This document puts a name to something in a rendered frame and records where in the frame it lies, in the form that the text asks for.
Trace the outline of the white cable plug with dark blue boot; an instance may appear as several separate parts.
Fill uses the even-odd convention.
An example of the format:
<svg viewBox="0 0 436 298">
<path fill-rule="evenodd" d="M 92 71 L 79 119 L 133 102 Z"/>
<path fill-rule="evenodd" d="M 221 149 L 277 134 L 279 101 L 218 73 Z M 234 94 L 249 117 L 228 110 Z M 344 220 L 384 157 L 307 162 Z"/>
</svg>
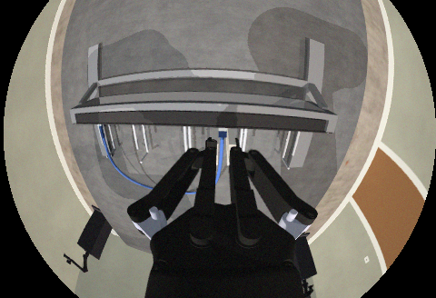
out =
<svg viewBox="0 0 436 298">
<path fill-rule="evenodd" d="M 219 128 L 219 137 L 227 137 L 227 128 Z"/>
</svg>

